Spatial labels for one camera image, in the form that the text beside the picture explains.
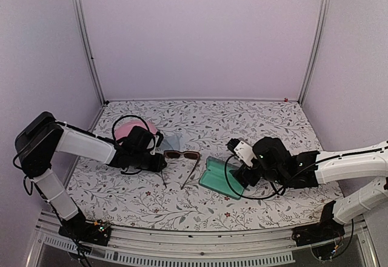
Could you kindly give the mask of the brown sunglasses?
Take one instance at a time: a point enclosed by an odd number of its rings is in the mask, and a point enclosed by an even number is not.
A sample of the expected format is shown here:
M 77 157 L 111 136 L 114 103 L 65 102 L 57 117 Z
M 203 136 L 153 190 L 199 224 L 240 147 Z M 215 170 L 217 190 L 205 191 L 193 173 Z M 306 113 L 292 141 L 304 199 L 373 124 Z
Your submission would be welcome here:
M 194 174 L 194 171 L 196 170 L 197 166 L 199 165 L 199 162 L 201 161 L 201 154 L 197 151 L 193 150 L 185 150 L 185 151 L 178 151 L 178 150 L 165 150 L 163 153 L 164 158 L 168 160 L 178 160 L 178 161 L 185 161 L 185 162 L 191 162 L 192 163 L 192 169 L 187 174 L 186 179 L 182 183 L 180 189 L 183 190 L 186 184 L 189 182 L 189 178 Z

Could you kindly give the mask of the small blue cleaning cloth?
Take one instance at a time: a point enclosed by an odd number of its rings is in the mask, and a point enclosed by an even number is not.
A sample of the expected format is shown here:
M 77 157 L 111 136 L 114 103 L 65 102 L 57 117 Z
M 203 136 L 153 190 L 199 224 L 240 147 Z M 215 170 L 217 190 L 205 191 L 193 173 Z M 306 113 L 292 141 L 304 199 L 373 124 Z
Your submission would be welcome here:
M 174 133 L 170 135 L 164 135 L 164 138 L 160 144 L 159 149 L 162 151 L 165 150 L 181 150 L 181 133 Z

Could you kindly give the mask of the blue glasses case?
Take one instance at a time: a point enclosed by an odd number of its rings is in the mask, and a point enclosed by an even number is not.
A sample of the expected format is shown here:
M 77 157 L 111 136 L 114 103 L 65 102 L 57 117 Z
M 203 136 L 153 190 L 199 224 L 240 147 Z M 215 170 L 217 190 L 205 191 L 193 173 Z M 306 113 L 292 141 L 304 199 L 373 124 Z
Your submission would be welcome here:
M 232 188 L 238 193 L 236 194 L 231 190 L 226 181 L 224 166 L 225 161 L 209 156 L 206 160 L 206 170 L 199 180 L 199 185 L 234 200 L 240 200 L 244 188 L 233 176 L 233 173 L 239 169 L 239 167 L 230 163 L 227 164 L 227 178 Z

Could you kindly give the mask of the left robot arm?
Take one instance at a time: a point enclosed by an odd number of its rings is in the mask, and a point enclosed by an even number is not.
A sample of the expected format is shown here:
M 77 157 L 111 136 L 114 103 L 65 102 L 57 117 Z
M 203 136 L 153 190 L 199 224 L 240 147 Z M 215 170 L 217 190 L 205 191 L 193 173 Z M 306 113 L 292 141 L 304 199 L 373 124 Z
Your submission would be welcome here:
M 136 115 L 124 115 L 112 126 L 112 137 L 106 138 L 58 121 L 50 112 L 36 117 L 15 139 L 13 164 L 30 179 L 77 239 L 90 234 L 89 224 L 79 216 L 81 211 L 70 198 L 64 185 L 52 171 L 51 160 L 62 152 L 121 169 L 132 167 L 136 173 L 161 172 L 167 163 L 157 151 L 163 134 Z

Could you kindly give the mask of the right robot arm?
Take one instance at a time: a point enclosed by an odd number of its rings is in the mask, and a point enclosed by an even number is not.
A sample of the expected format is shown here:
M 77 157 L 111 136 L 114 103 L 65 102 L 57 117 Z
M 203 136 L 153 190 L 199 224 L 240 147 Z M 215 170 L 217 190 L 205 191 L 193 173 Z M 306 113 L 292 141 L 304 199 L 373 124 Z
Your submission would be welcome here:
M 308 151 L 292 155 L 279 138 L 264 137 L 250 146 L 231 139 L 227 148 L 242 163 L 234 177 L 243 187 L 261 179 L 282 188 L 316 188 L 332 181 L 371 177 L 373 180 L 339 200 L 326 204 L 313 228 L 318 240 L 327 240 L 357 215 L 387 201 L 387 142 L 342 152 Z

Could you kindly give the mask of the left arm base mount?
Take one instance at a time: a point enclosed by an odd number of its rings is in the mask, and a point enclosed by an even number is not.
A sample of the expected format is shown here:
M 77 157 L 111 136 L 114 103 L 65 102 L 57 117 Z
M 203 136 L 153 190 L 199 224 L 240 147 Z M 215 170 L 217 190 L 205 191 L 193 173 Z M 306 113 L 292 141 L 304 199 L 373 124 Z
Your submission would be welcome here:
M 70 219 L 65 220 L 58 216 L 61 223 L 59 234 L 77 242 L 91 243 L 99 246 L 107 246 L 111 236 L 109 221 L 88 221 L 83 212 L 78 212 Z

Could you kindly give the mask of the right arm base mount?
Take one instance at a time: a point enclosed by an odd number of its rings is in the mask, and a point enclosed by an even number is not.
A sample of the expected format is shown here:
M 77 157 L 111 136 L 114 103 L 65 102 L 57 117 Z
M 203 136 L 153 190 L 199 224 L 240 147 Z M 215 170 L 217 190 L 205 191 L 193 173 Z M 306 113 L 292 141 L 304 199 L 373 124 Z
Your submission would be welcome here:
M 324 205 L 318 223 L 299 226 L 292 229 L 292 239 L 297 246 L 311 245 L 326 240 L 339 239 L 338 243 L 331 243 L 329 246 L 317 247 L 313 255 L 320 260 L 334 259 L 340 255 L 340 248 L 343 245 L 345 235 L 344 225 L 334 220 L 333 208 L 336 201 Z

